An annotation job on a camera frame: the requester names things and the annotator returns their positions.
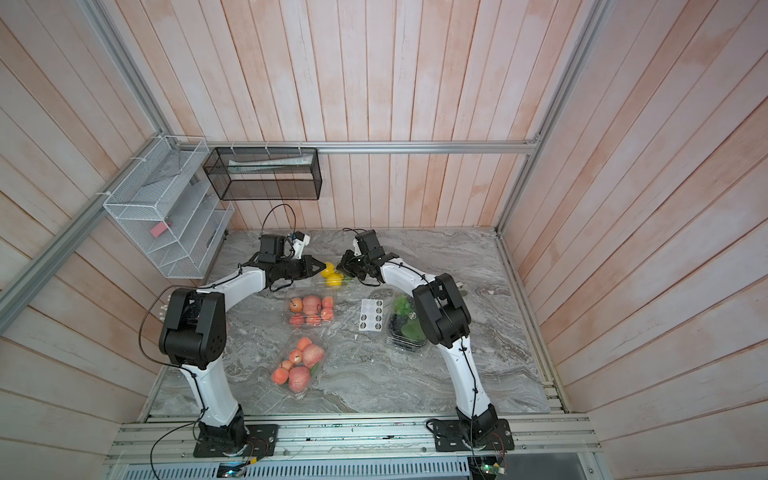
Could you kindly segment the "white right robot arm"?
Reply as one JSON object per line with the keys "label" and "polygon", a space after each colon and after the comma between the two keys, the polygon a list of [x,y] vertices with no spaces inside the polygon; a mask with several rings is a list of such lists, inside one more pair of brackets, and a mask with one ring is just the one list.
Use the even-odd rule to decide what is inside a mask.
{"label": "white right robot arm", "polygon": [[387,252],[373,230],[357,230],[338,269],[359,281],[371,277],[414,301],[426,339],[441,353],[456,397],[455,420],[428,419],[439,452],[514,449],[509,422],[500,418],[483,388],[470,341],[471,315],[453,277],[427,274]]}

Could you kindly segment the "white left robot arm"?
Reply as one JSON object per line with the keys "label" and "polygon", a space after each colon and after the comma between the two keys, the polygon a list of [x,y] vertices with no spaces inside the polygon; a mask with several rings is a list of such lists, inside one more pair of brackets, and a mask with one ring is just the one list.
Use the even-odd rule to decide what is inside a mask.
{"label": "white left robot arm", "polygon": [[233,457],[249,449],[253,436],[222,361],[226,314],[279,280],[294,282],[320,273],[325,264],[304,253],[309,243],[310,236],[302,232],[264,234],[260,250],[233,273],[203,287],[171,292],[158,346],[170,365],[181,371],[200,409],[196,457]]}

